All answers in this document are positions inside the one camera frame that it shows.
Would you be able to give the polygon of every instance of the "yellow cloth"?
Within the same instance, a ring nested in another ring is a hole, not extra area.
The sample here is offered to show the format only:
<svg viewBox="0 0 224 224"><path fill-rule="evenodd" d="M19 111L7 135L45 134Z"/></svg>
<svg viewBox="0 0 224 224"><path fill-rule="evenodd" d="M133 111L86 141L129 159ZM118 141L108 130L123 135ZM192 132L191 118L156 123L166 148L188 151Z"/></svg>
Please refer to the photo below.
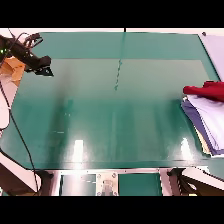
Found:
<svg viewBox="0 0 224 224"><path fill-rule="evenodd" d="M203 138L202 134L197 130L197 128L196 128L195 126L194 126L194 128L195 128L196 133L197 133L197 135L198 135L198 138L199 138L199 140L200 140L200 142L201 142L201 144L202 144L202 150L203 150L203 152L204 152L205 154L209 154L209 155L211 155L210 150L209 150L209 148L208 148L208 145L207 145L205 139Z"/></svg>

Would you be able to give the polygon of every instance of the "green tabletop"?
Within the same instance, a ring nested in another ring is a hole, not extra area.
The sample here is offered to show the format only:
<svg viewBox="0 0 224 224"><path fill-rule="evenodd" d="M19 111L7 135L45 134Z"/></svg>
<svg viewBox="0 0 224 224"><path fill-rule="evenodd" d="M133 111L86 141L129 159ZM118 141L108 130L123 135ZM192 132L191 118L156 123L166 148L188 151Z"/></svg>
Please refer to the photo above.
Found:
<svg viewBox="0 0 224 224"><path fill-rule="evenodd" d="M12 107L37 169L223 164L180 107L185 85L218 80L197 35L41 35L54 77L25 74ZM1 147L31 168L12 122Z"/></svg>

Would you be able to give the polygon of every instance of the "brown object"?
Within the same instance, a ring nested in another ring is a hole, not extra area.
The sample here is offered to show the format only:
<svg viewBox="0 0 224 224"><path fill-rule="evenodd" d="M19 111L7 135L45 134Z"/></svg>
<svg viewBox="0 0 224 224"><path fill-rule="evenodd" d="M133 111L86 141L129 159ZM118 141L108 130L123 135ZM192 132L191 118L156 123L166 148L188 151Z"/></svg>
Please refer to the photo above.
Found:
<svg viewBox="0 0 224 224"><path fill-rule="evenodd" d="M20 80L22 79L25 64L19 61L17 58L6 58L2 68L0 69L1 74L11 75L12 82L19 86Z"/></svg>

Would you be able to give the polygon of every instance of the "dark red fabric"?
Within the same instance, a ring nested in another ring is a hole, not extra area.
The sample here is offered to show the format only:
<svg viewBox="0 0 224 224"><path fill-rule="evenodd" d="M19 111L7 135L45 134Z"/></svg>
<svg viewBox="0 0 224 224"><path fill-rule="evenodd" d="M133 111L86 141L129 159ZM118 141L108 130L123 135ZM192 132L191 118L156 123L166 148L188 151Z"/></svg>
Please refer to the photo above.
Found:
<svg viewBox="0 0 224 224"><path fill-rule="evenodd" d="M224 102L224 82L206 81L203 87L185 86L184 94L199 95L215 101Z"/></svg>

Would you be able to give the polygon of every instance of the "metal bracket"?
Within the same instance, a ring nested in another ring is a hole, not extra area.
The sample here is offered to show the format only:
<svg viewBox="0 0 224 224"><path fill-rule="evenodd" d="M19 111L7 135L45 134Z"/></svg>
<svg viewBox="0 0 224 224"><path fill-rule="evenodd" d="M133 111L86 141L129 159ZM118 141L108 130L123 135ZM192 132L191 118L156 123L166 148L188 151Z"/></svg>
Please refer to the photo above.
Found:
<svg viewBox="0 0 224 224"><path fill-rule="evenodd" d="M118 196L118 173L96 175L96 196Z"/></svg>

